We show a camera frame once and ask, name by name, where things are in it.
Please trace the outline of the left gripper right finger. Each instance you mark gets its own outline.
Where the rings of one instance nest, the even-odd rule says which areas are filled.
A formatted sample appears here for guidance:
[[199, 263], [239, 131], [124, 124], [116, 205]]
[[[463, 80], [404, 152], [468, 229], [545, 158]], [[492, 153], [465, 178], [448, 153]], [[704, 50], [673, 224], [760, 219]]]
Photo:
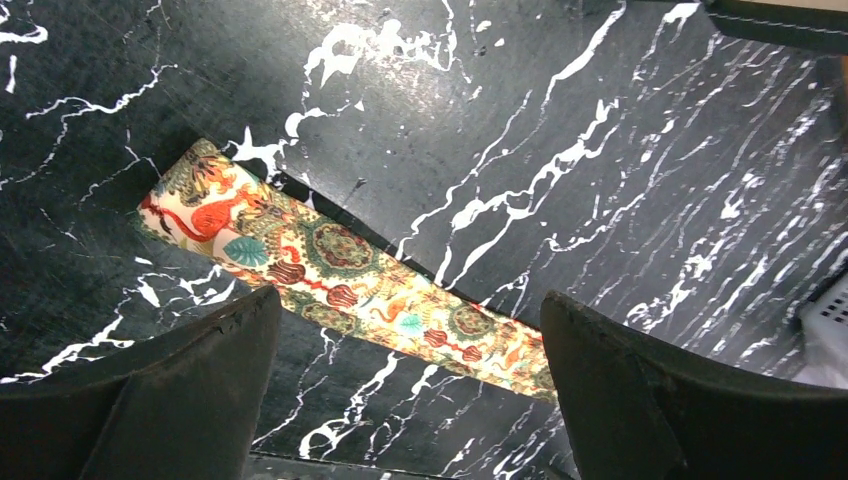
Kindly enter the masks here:
[[545, 354], [583, 479], [843, 479], [847, 393], [736, 368], [551, 291]]

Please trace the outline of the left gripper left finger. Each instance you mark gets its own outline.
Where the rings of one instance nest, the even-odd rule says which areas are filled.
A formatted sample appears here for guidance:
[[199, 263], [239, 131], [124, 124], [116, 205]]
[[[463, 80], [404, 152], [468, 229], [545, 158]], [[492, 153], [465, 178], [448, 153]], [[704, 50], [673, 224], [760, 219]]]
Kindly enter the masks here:
[[260, 288], [158, 337], [1, 390], [5, 479], [237, 479], [278, 348]]

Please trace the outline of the colourful floral patterned tie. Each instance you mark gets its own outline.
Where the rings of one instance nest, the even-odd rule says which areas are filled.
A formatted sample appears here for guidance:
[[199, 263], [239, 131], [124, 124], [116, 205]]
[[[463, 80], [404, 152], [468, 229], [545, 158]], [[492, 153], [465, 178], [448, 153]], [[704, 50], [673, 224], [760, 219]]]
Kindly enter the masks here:
[[556, 389], [539, 331], [452, 294], [195, 142], [138, 207], [149, 235], [213, 259], [321, 327], [536, 400]]

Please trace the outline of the white plastic basket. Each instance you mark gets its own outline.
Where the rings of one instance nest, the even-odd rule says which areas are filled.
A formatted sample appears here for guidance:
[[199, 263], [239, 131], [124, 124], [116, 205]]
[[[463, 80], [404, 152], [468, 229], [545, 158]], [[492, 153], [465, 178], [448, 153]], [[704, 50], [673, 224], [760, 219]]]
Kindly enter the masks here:
[[847, 272], [800, 311], [804, 366], [794, 382], [847, 389]]

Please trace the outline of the black compartment tie box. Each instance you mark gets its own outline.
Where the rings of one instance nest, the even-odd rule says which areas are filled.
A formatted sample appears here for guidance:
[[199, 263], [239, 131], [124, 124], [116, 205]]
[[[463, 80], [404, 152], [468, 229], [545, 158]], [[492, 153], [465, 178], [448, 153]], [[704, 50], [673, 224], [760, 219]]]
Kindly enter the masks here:
[[847, 54], [847, 0], [714, 0], [704, 9], [725, 36]]

